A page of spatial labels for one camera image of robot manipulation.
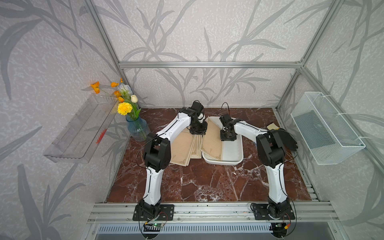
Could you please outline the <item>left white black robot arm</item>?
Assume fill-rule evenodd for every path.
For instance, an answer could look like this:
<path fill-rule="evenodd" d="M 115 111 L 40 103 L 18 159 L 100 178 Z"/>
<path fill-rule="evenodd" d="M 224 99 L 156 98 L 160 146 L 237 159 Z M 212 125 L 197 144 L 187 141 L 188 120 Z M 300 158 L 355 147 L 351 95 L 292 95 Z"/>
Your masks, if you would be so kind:
<path fill-rule="evenodd" d="M 164 170 L 169 165 L 172 154 L 171 145 L 179 134 L 189 128 L 192 135 L 204 135 L 208 128 L 204 107 L 183 107 L 176 117 L 162 130 L 147 136 L 143 159 L 147 173 L 146 187 L 139 207 L 151 214 L 156 214 L 161 205 L 161 184 Z"/>

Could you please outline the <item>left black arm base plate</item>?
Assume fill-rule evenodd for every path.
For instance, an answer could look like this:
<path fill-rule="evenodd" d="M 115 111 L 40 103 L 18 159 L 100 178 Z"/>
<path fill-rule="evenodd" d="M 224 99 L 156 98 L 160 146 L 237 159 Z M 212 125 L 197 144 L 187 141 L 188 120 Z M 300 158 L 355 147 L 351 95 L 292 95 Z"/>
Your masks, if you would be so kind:
<path fill-rule="evenodd" d="M 132 220 L 136 222 L 152 220 L 172 221 L 174 213 L 175 205 L 161 204 L 155 209 L 154 213 L 148 213 L 143 207 L 136 205 Z"/>

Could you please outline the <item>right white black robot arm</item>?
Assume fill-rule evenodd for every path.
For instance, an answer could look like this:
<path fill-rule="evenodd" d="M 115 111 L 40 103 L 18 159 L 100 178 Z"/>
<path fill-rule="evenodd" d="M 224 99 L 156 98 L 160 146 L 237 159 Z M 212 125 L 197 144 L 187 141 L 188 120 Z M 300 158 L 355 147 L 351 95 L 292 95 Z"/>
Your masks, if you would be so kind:
<path fill-rule="evenodd" d="M 234 141 L 238 135 L 255 141 L 258 158 L 265 166 L 269 183 L 269 211 L 279 214 L 290 206 L 284 183 L 286 149 L 277 130 L 265 130 L 252 126 L 228 115 L 220 117 L 223 126 L 220 132 L 222 141 Z"/>

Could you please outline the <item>beige stationery sheet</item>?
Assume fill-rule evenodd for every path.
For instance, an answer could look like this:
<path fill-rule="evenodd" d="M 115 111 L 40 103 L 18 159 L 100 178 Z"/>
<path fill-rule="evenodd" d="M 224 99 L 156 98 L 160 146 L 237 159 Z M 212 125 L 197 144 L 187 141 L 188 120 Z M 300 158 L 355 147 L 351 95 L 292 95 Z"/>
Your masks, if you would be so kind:
<path fill-rule="evenodd" d="M 201 151 L 208 160 L 222 161 L 223 142 L 220 138 L 220 131 L 223 125 L 219 117 L 208 117 L 207 124 L 206 134 L 202 138 Z"/>
<path fill-rule="evenodd" d="M 200 159 L 202 157 L 202 151 L 201 151 L 202 138 L 203 136 L 201 135 L 194 136 L 191 159 Z"/>
<path fill-rule="evenodd" d="M 171 144 L 171 164 L 186 167 L 191 160 L 196 137 L 188 130 L 183 130 Z"/>

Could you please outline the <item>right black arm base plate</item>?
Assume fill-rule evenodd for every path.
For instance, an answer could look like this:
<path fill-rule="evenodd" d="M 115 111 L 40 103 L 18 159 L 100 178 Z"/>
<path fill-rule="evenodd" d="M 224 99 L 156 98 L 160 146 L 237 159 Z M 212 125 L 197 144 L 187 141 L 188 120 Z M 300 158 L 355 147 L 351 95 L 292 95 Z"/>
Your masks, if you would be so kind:
<path fill-rule="evenodd" d="M 287 203 L 278 205 L 274 204 L 257 204 L 251 203 L 251 211 L 255 220 L 295 220 L 295 211 L 292 206 Z"/>

